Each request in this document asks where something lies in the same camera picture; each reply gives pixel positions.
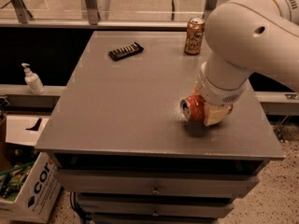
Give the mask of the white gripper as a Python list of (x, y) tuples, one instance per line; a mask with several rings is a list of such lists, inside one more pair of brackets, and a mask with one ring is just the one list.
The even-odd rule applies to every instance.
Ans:
[(226, 71), (217, 69), (214, 63), (204, 62), (194, 83), (192, 95), (200, 95), (207, 101), (204, 104), (204, 124), (211, 126), (221, 122), (232, 112), (234, 104), (247, 87), (249, 72), (234, 68), (222, 62)]

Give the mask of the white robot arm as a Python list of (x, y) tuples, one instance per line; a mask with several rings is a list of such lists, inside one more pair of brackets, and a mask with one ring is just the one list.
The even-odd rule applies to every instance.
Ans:
[(227, 1), (208, 16), (205, 39), (196, 85), (206, 126), (225, 118), (254, 72), (299, 91), (299, 0)]

